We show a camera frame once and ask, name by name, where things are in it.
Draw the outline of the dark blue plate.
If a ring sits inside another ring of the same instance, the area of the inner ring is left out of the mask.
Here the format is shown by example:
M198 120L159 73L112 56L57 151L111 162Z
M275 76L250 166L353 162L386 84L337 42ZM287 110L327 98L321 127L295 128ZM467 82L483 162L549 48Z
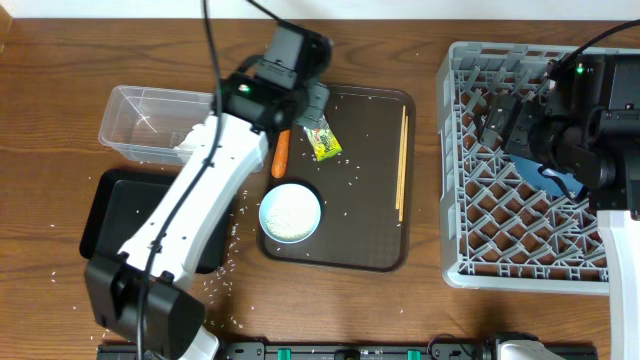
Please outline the dark blue plate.
M550 196L561 197L564 195L561 187L553 181L554 178L564 184L572 197L577 196L584 188L571 174L561 174L551 169L546 169L540 174L539 169L542 165L539 163L515 155L510 155L509 159L514 164L518 175L530 187L545 191Z

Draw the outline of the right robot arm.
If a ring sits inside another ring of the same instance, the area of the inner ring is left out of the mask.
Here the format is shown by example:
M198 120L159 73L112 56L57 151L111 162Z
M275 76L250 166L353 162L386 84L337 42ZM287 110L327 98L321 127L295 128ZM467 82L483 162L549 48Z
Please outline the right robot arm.
M583 188L609 269L611 356L639 356L639 57L575 51L549 65L543 104L497 95L474 118L481 144L540 164Z

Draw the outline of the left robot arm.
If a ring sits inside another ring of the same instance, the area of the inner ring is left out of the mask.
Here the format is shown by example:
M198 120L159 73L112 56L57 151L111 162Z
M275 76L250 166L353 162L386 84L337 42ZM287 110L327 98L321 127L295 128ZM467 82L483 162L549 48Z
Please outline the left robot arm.
M320 118L321 74L332 41L286 20L264 55L216 80L194 150L144 224L114 253L97 251L84 276L97 324L137 346L137 355L213 359L219 341L206 307L188 292L218 222L269 141L296 122Z

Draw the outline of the green yellow snack wrapper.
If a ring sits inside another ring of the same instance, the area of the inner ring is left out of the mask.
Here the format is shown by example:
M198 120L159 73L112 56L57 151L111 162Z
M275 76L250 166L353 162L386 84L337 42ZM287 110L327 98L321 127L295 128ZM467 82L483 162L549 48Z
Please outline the green yellow snack wrapper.
M320 118L319 128L304 128L304 131L318 162L339 155L342 152L342 147L331 131L325 116Z

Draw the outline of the white napkin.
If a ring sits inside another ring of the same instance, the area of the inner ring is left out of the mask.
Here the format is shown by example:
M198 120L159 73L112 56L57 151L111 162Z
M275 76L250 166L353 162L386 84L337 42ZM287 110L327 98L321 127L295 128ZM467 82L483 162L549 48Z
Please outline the white napkin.
M193 152L197 148L206 147L211 143L209 128L204 123L196 124L181 143L173 149L183 152Z

